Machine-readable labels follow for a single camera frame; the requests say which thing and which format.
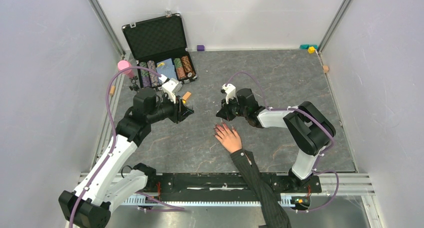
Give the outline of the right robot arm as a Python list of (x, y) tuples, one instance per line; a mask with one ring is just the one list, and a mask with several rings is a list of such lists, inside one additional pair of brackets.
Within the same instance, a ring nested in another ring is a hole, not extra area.
[(226, 121), (243, 117), (255, 128), (286, 128), (299, 148), (289, 170), (289, 186), (301, 192), (309, 185), (317, 161), (334, 143), (336, 130), (327, 118), (309, 101), (286, 109), (267, 108), (258, 104), (251, 89), (237, 90), (232, 84), (223, 85), (225, 98), (216, 116)]

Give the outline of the black pinstripe sleeve forearm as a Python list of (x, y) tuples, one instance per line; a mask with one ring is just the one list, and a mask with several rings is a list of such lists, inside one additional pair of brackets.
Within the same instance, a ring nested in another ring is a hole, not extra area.
[(240, 149), (232, 153), (230, 157), (249, 189), (261, 203), (261, 211), (265, 221), (263, 227), (291, 227), (288, 214), (278, 203), (271, 187), (262, 179), (253, 153)]

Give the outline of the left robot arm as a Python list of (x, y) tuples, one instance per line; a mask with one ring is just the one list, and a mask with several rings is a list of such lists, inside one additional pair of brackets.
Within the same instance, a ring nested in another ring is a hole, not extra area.
[(175, 93), (158, 95), (153, 88), (137, 91), (112, 132), (112, 139), (86, 178), (73, 190), (63, 191), (59, 204), (69, 226), (106, 227), (112, 213), (139, 190), (152, 191), (157, 186), (155, 170), (142, 163), (116, 184), (112, 184), (126, 160), (150, 134), (152, 124), (169, 119), (184, 121), (194, 110)]

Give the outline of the mannequin hand with red nails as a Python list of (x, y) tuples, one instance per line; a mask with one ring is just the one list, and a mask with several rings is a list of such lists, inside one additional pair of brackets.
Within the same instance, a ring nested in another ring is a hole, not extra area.
[(242, 149), (241, 138), (234, 128), (229, 128), (225, 123), (222, 123), (215, 125), (214, 131), (215, 138), (229, 153)]

